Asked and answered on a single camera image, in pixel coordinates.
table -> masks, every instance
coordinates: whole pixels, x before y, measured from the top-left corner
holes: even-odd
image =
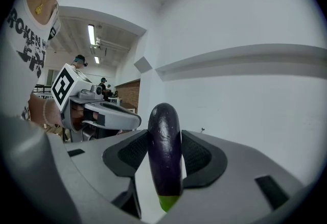
[[[42,97],[43,99],[53,98],[51,92],[36,92],[35,95]]]
[[[41,90],[41,92],[45,93],[45,92],[50,92],[50,91],[45,91],[45,89],[50,89],[52,86],[51,85],[41,85],[41,84],[37,84],[35,85],[34,89],[36,88],[36,91],[33,90],[33,92],[39,92],[39,89],[43,89]]]
[[[122,99],[120,99],[120,98],[114,98],[114,97],[109,97],[108,100],[109,100],[110,103],[113,103],[113,101],[117,101],[117,105],[120,106]]]

brick wall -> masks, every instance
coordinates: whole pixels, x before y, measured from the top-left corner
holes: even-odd
[[[121,86],[116,86],[116,91],[118,91],[118,97],[123,100],[123,103],[131,104],[136,107],[136,112],[138,108],[138,94],[139,94],[140,80],[127,83]]]

white t-shirt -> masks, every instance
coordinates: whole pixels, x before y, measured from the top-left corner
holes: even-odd
[[[0,113],[30,118],[28,100],[41,76],[45,49],[59,6],[46,25],[32,15],[27,0],[15,0],[0,31]]]

bracelet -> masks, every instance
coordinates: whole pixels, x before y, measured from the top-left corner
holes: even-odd
[[[47,104],[48,100],[49,99],[46,99],[45,102],[44,102],[44,104],[43,104],[43,119],[44,119],[44,121],[45,121],[45,123],[47,125],[54,126],[54,124],[49,123],[49,121],[46,119],[46,116],[45,116],[45,108],[46,108],[46,104]]]

headset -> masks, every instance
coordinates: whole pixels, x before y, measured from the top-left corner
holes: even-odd
[[[88,66],[88,63],[86,62],[85,57],[82,56],[82,55],[76,56],[75,59],[74,59],[74,62],[78,62],[80,60],[83,61],[84,67],[87,67]]]

